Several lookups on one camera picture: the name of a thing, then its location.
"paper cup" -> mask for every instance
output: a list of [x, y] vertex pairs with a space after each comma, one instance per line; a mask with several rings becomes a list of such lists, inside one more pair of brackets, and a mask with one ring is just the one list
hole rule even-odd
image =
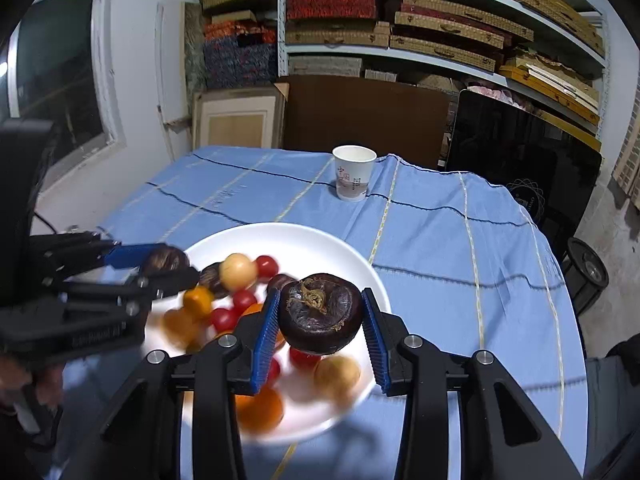
[[359, 202], [367, 193], [376, 152], [363, 146], [338, 146], [334, 149], [335, 189], [347, 202]]

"cherry tomato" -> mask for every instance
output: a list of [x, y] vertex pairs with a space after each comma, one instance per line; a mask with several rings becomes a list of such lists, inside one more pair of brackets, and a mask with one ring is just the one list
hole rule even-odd
[[257, 265], [244, 254], [230, 254], [220, 264], [220, 282], [231, 292], [253, 285], [257, 277]]
[[267, 375], [267, 382], [269, 386], [278, 380], [280, 376], [280, 363], [277, 359], [271, 358], [271, 365], [269, 366], [269, 375]]
[[258, 267], [258, 278], [269, 281], [280, 270], [276, 260], [270, 256], [258, 256], [255, 259], [255, 264]]
[[322, 356], [305, 354], [295, 348], [289, 348], [289, 360], [298, 370], [313, 370], [320, 362]]
[[238, 324], [238, 314], [229, 308], [216, 308], [211, 313], [210, 320], [216, 332], [233, 330]]
[[252, 304], [258, 303], [252, 292], [242, 289], [234, 292], [234, 310], [238, 316], [242, 316], [245, 310], [247, 310]]

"blue tablecloth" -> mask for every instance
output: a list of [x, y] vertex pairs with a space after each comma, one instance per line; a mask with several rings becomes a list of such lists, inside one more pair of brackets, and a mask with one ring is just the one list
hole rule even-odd
[[[365, 200], [343, 202], [334, 171], [326, 153], [203, 148], [141, 186], [101, 227], [124, 243], [183, 249], [268, 221], [345, 240], [372, 260], [410, 332], [447, 352], [494, 352], [582, 472], [588, 402], [580, 338], [558, 263], [526, 211], [507, 189], [474, 174], [425, 170], [395, 155], [376, 160]], [[129, 349], [67, 365], [58, 467], [139, 358], [139, 349]], [[390, 480], [403, 412], [403, 399], [375, 390], [342, 423], [287, 454], [287, 447], [245, 446], [248, 478], [269, 480], [286, 455], [282, 480]], [[454, 397], [449, 413], [449, 478], [457, 479]], [[190, 439], [183, 431], [183, 478], [191, 477]]]

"wooden board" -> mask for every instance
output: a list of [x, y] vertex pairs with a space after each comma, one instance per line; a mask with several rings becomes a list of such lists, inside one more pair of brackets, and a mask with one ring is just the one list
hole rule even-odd
[[283, 148], [327, 152], [360, 144], [436, 170], [449, 96], [358, 77], [299, 75], [290, 83]]
[[568, 95], [564, 94], [564, 92], [561, 92], [553, 86], [546, 84], [542, 80], [533, 77], [529, 73], [524, 72], [524, 70], [520, 70], [519, 68], [513, 66], [501, 66], [498, 70], [498, 73], [505, 77], [508, 77], [509, 79], [513, 79], [518, 83], [528, 86], [529, 88], [533, 88], [535, 91], [540, 92], [541, 94], [544, 94], [554, 101], [560, 103], [562, 106], [569, 108], [569, 110], [580, 115], [580, 117], [585, 118], [591, 124], [598, 126], [598, 123], [600, 122], [600, 117], [598, 117], [598, 115], [591, 112], [587, 107], [579, 104], [575, 99], [572, 99]]

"brown cardboard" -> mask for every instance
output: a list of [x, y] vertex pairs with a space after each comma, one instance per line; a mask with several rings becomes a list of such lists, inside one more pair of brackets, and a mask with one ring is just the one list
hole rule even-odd
[[290, 84], [283, 148], [327, 152], [361, 144], [436, 170], [449, 96], [412, 85], [357, 77], [299, 75]]

